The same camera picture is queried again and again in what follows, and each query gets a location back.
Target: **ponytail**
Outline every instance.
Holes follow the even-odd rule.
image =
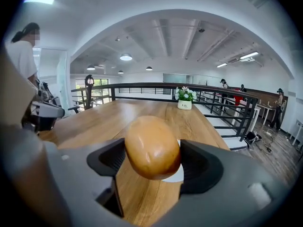
[[[11,39],[12,43],[18,42],[20,39],[22,39],[23,33],[21,31],[18,31],[15,36]]]
[[[40,27],[36,23],[29,23],[24,27],[22,31],[18,31],[15,36],[12,38],[11,42],[15,43],[21,40],[26,35],[34,35],[36,30],[40,30]]]

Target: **railing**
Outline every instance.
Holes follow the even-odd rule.
[[[215,129],[233,129],[235,134],[231,135],[221,135],[222,138],[229,137],[240,137],[241,141],[247,133],[249,125],[251,123],[254,109],[258,98],[254,95],[243,93],[240,91],[235,91],[232,89],[225,89],[221,87],[211,87],[211,86],[202,86],[202,85],[193,85],[193,84],[181,84],[181,83],[123,83],[123,84],[109,84],[103,86],[92,87],[94,89],[110,89],[110,95],[108,96],[94,96],[93,98],[86,98],[83,91],[86,91],[87,88],[74,89],[72,92],[81,92],[81,96],[72,96],[72,97],[81,97],[83,103],[87,105],[85,108],[91,107],[93,103],[100,99],[110,98],[112,101],[119,98],[126,99],[139,99],[139,100],[153,100],[153,101],[165,101],[165,102],[177,102],[174,98],[174,90],[176,87],[186,86],[189,89],[196,91],[197,100],[193,101],[193,104],[204,105],[210,110],[210,114],[204,114],[205,117],[209,118],[219,118],[227,123],[230,126],[214,126]],[[166,98],[150,98],[150,97],[131,97],[131,96],[119,96],[117,94],[125,93],[135,93],[135,94],[161,94],[171,95],[170,99]],[[245,98],[246,102],[238,104],[235,102],[234,96]]]
[[[171,94],[171,89],[167,88],[119,88],[119,93],[152,93],[152,94]]]

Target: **black bag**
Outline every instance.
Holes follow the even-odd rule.
[[[262,137],[260,135],[258,135],[256,131],[253,131],[253,132],[249,131],[243,139],[249,145],[255,141],[261,140]]]

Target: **white ceiling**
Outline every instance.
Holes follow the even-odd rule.
[[[91,64],[102,64],[107,74],[115,74],[125,67],[159,57],[184,60],[185,68],[186,60],[190,60],[215,69],[235,56],[254,51],[262,53],[260,58],[269,57],[259,44],[231,28],[173,17],[136,23],[108,35],[78,56],[71,63],[71,71],[83,73]],[[120,60],[123,53],[131,54],[133,60]]]
[[[85,29],[100,19],[107,6],[115,7],[115,0],[55,0],[52,6],[45,4],[23,4],[18,13],[13,30],[22,29],[28,22],[37,22],[43,31],[52,31],[58,35],[67,35],[75,40]],[[275,13],[276,6],[272,0],[248,0],[257,9],[264,10],[277,20],[277,24],[286,21],[281,13]],[[298,48],[296,36],[285,35],[290,47]],[[157,57],[179,58],[197,61],[201,65],[216,68],[230,58],[254,50],[262,53],[258,60],[265,61],[271,57],[252,41],[232,28],[210,24],[207,21],[192,19],[166,18],[135,23],[122,31],[103,38],[88,48],[71,64],[71,72],[83,73],[89,64],[106,65],[107,74],[115,74],[125,66],[151,60]],[[130,53],[134,60],[130,62],[119,59],[122,53]]]

